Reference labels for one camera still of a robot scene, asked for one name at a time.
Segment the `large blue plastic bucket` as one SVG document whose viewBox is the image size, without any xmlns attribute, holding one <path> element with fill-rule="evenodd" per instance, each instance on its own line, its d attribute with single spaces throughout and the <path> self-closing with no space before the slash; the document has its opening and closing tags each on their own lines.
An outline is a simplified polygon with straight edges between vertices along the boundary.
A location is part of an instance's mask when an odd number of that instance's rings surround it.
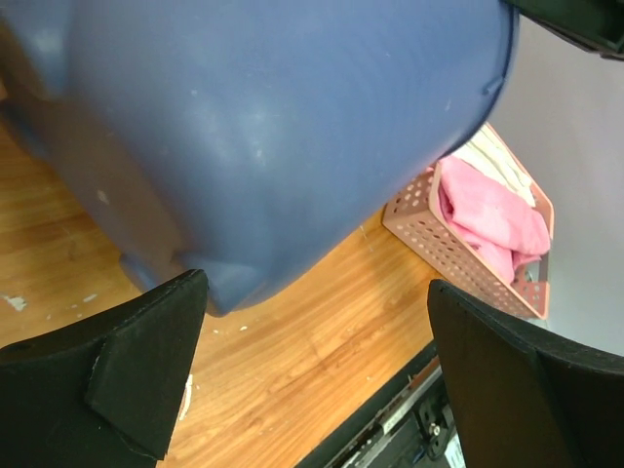
<svg viewBox="0 0 624 468">
<path fill-rule="evenodd" d="M 147 291 L 217 316 L 315 265 L 487 120 L 503 1 L 5 1 L 1 119 Z"/>
</svg>

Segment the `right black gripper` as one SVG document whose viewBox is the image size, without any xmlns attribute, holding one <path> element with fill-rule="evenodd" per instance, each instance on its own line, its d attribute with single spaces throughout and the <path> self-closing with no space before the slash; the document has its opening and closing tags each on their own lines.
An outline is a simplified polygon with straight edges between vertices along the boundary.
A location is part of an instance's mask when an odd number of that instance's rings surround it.
<svg viewBox="0 0 624 468">
<path fill-rule="evenodd" d="M 620 0 L 512 0 L 508 4 L 584 52 L 623 60 Z"/>
</svg>

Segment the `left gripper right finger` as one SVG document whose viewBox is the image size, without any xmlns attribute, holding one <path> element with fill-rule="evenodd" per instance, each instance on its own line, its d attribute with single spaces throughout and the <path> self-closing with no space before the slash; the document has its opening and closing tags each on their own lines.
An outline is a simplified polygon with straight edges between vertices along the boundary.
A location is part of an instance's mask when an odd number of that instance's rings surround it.
<svg viewBox="0 0 624 468">
<path fill-rule="evenodd" d="M 467 466 L 622 466 L 622 357 L 444 280 L 427 309 Z"/>
</svg>

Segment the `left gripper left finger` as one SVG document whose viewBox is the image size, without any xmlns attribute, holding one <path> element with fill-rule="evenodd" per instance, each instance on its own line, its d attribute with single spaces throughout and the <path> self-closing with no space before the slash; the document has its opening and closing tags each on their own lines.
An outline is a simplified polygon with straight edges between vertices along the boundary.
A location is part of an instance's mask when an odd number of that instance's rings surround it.
<svg viewBox="0 0 624 468">
<path fill-rule="evenodd" d="M 190 270 L 1 350 L 4 467 L 154 467 L 170 446 L 207 307 Z"/>
</svg>

